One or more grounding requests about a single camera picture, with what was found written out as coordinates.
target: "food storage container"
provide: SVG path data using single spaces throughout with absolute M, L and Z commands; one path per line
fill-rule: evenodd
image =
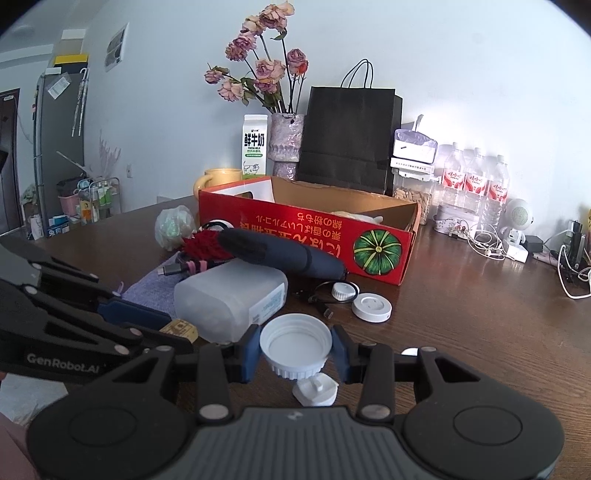
M 393 197 L 401 200 L 409 200 L 421 206 L 421 225 L 427 223 L 429 207 L 433 198 L 435 186 L 440 178 L 429 173 L 393 169 L 394 172 L 394 193 Z

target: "wooden table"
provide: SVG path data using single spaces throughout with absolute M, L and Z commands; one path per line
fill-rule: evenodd
M 154 222 L 173 200 L 103 220 L 41 241 L 52 255 L 97 274 L 112 288 L 129 287 L 169 253 L 154 240 Z M 558 415 L 566 444 L 554 479 L 591 478 L 591 300 L 569 300 L 551 267 L 529 261 L 492 261 L 465 242 L 431 228 L 419 231 L 401 287 L 355 277 L 362 291 L 390 299 L 392 318 L 382 324 L 357 319 L 349 306 L 336 306 L 329 325 L 343 325 L 355 341 L 372 340 L 400 352 L 433 345 L 477 370 L 543 403 Z M 290 296 L 282 313 L 316 314 Z M 337 378 L 332 363 L 328 374 Z M 255 381 L 232 385 L 232 399 L 244 406 L 297 406 L 291 383 L 261 361 Z M 339 387 L 337 404 L 356 405 L 360 385 Z M 179 405 L 193 408 L 193 389 L 183 385 Z M 397 387 L 397 413 L 414 405 L 412 390 Z

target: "dried flower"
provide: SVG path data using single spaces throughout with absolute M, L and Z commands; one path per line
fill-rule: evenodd
M 229 60 L 242 61 L 242 60 L 246 59 L 247 55 L 248 55 L 248 50 L 245 50 L 244 48 L 240 48 L 234 42 L 230 43 L 226 47 L 226 57 Z
M 286 17 L 293 15 L 294 13 L 295 9 L 293 5 L 288 2 L 281 5 L 271 4 L 267 5 L 259 14 L 259 20 L 264 27 L 284 31 L 287 28 Z
M 253 35 L 262 35 L 265 29 L 266 27 L 263 27 L 263 25 L 261 25 L 261 20 L 258 18 L 257 15 L 250 15 L 246 17 L 246 19 L 244 20 L 240 32 L 250 32 Z
M 217 92 L 224 100 L 235 102 L 244 96 L 244 87 L 241 83 L 232 83 L 230 80 L 226 80 Z
M 270 93 L 273 94 L 277 91 L 277 84 L 276 83 L 264 83 L 255 80 L 255 87 L 258 88 L 262 93 Z
M 240 33 L 232 43 L 243 50 L 254 50 L 256 48 L 256 37 L 251 32 L 244 32 Z
M 308 60 L 306 55 L 299 49 L 294 48 L 287 53 L 287 66 L 292 75 L 303 75 L 308 71 Z
M 281 5 L 277 5 L 277 8 L 281 10 L 286 17 L 296 13 L 296 9 L 289 2 L 283 2 Z
M 256 78 L 261 83 L 277 83 L 285 76 L 285 68 L 279 60 L 257 60 Z
M 223 73 L 219 70 L 212 69 L 206 71 L 204 77 L 206 82 L 210 83 L 211 85 L 215 85 L 216 83 L 219 83 L 220 80 L 222 80 Z

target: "tissue box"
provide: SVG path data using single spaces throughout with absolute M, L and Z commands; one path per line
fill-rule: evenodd
M 437 142 L 420 132 L 402 128 L 394 132 L 394 157 L 432 164 L 436 152 Z

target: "flower vase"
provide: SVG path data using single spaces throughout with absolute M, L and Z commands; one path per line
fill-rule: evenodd
M 300 161 L 301 134 L 305 115 L 274 113 L 267 156 L 273 161 L 273 176 L 295 180 Z

